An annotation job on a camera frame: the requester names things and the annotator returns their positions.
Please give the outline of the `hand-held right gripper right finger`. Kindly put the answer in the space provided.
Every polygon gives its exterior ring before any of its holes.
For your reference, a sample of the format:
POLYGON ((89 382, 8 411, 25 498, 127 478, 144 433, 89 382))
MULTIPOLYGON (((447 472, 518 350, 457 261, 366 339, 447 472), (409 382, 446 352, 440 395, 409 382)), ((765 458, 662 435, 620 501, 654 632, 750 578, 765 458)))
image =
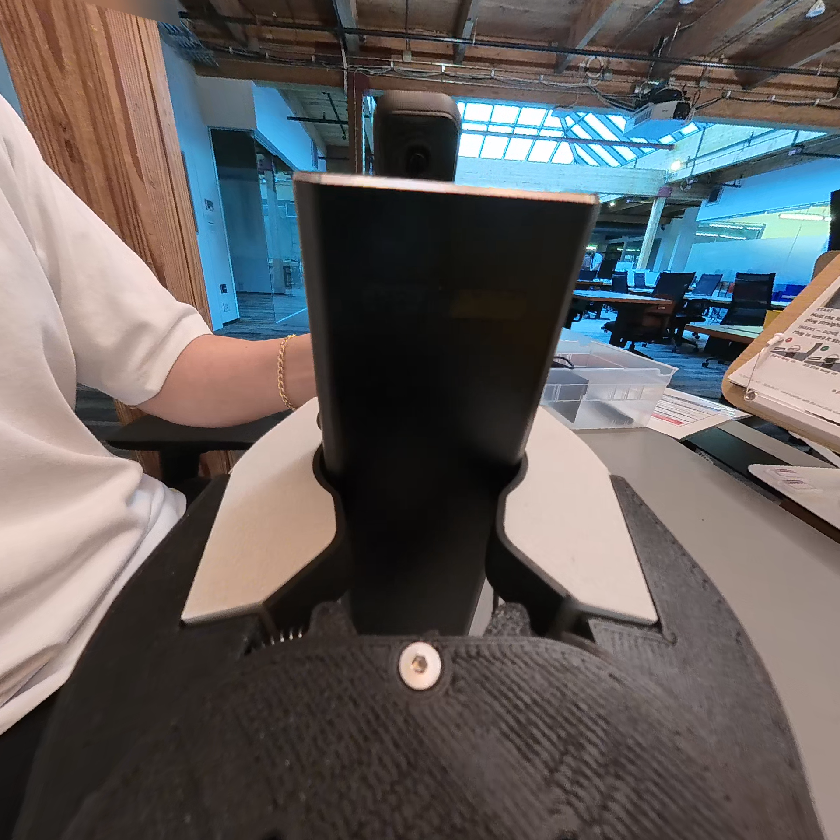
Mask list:
POLYGON ((537 635, 592 618, 642 629, 658 623, 612 474, 545 406, 501 492, 486 572, 502 601, 525 609, 537 635))

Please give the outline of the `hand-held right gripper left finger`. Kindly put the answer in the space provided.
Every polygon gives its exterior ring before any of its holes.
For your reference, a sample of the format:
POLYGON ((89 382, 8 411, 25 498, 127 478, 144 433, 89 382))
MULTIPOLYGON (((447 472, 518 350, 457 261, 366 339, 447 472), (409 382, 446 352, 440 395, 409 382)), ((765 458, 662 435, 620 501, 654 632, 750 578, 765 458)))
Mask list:
POLYGON ((183 607, 185 623, 258 616, 307 623, 350 588, 340 500, 322 473, 319 402, 261 437, 229 474, 183 607))

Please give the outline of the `clear plastic bin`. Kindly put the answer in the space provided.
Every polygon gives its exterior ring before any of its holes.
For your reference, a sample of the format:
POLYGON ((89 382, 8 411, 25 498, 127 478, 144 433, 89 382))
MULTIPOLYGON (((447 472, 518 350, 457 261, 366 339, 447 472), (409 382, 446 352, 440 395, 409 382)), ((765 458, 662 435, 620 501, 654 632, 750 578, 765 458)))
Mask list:
POLYGON ((561 330, 552 368, 573 370, 589 381, 574 425, 549 408, 578 430, 645 427, 677 371, 568 329, 561 330))

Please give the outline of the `black usb hub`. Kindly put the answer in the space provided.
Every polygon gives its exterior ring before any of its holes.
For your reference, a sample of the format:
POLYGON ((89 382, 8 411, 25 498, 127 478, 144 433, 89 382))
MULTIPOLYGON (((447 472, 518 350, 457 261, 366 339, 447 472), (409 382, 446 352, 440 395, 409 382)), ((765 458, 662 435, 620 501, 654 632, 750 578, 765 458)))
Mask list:
POLYGON ((487 580, 568 596, 501 535, 600 210, 594 194, 300 172, 335 590, 365 635, 464 634, 487 580))

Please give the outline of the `person's left forearm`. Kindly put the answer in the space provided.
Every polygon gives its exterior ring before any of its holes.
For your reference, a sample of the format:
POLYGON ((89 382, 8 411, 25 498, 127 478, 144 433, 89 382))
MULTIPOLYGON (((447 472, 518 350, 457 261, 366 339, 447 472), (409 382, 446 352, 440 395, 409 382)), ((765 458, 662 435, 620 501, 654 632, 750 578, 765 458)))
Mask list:
POLYGON ((315 395, 309 334, 261 341, 204 335, 139 409, 174 424, 228 427, 297 410, 315 395))

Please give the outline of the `paper sheet on table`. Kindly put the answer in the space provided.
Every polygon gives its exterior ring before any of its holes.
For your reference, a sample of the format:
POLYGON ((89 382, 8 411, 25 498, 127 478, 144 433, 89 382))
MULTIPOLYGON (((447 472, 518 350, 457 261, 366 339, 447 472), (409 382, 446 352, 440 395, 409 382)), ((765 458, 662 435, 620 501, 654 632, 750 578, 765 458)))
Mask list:
POLYGON ((647 421, 647 428, 683 440, 726 422, 747 417, 750 414, 732 406, 667 387, 647 421))

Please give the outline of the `wooden office desk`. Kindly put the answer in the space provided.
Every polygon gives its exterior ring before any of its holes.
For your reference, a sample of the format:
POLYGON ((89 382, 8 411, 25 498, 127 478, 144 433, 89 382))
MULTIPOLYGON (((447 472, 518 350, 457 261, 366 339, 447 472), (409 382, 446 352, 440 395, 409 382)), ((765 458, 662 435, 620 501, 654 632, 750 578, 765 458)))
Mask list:
POLYGON ((576 290, 572 300, 564 325, 567 329, 571 327, 572 323, 583 317, 585 307, 596 303, 606 304, 617 312, 630 306, 644 306, 653 312, 664 313, 666 316, 671 315, 676 307, 676 301, 668 298, 598 290, 576 290))

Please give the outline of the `white card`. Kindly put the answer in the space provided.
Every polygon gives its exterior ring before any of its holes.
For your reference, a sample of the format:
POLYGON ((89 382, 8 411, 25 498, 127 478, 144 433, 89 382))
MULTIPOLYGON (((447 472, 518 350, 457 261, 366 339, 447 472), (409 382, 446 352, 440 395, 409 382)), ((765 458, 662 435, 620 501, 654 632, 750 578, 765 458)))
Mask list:
POLYGON ((839 528, 839 469, 750 465, 749 473, 782 496, 839 528))

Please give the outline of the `ceiling projector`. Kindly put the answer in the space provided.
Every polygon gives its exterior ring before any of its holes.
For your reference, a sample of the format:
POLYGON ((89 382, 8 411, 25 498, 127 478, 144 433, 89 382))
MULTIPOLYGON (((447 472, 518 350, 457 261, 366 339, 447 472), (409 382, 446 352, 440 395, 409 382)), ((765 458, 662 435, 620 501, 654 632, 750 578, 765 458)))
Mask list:
POLYGON ((660 138, 681 130, 691 121, 691 101, 677 88, 664 87, 647 94, 641 107, 625 122, 623 137, 637 142, 660 142, 660 138))

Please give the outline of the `black office chair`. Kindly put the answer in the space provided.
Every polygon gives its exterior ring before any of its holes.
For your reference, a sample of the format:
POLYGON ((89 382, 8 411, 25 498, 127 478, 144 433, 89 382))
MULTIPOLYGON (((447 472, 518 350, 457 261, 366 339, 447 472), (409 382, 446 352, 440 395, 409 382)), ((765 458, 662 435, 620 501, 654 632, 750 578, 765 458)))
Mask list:
POLYGON ((775 273, 737 272, 722 327, 762 327, 771 309, 775 273))
POLYGON ((697 316, 694 303, 686 300, 686 294, 695 276, 693 272, 662 272, 651 292, 651 297, 666 299, 675 304, 668 316, 664 332, 664 340, 671 343, 674 353, 683 342, 685 326, 697 316))

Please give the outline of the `white t-shirt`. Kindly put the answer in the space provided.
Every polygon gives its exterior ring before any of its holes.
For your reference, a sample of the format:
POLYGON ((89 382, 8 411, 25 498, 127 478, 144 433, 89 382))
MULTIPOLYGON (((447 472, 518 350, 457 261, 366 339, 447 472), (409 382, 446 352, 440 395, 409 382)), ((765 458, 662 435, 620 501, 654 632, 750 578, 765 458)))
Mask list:
POLYGON ((110 453, 77 386, 156 396, 209 334, 43 159, 1 106, 1 732, 69 678, 130 577, 184 514, 110 453))

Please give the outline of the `wooden pillar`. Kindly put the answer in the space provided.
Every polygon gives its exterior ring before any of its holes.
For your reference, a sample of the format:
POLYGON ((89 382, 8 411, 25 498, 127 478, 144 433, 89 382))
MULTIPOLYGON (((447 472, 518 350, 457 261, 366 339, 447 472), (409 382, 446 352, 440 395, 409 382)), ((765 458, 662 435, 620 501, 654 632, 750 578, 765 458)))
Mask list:
POLYGON ((156 21, 84 2, 2 1, 1 36, 49 166, 210 322, 156 21))

